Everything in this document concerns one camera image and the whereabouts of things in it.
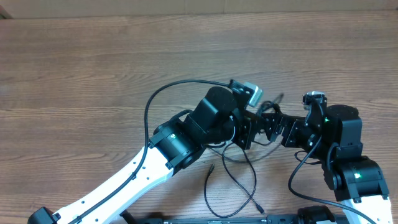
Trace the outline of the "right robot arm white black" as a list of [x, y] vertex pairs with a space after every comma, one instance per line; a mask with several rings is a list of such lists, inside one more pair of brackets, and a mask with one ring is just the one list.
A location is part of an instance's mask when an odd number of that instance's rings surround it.
[[[363, 155], [362, 121], [356, 108], [347, 105], [306, 105], [305, 117], [280, 111], [263, 113], [263, 130], [268, 139], [282, 135], [284, 147], [301, 148], [306, 156], [288, 180], [296, 196], [342, 209], [349, 223], [392, 223], [389, 189], [380, 166]], [[292, 182], [307, 159], [316, 159], [324, 181], [333, 191], [335, 201], [304, 195]]]

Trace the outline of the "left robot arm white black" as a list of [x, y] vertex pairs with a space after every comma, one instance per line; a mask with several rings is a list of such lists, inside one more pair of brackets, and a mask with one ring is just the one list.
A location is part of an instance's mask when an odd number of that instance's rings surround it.
[[247, 106], [255, 107], [262, 96], [256, 85], [212, 87], [185, 120], [178, 115], [158, 126], [147, 144], [120, 171], [76, 202], [56, 212], [42, 207], [28, 219], [35, 223], [133, 223], [127, 213], [137, 199], [187, 168], [211, 144], [235, 143], [249, 149], [251, 125]]

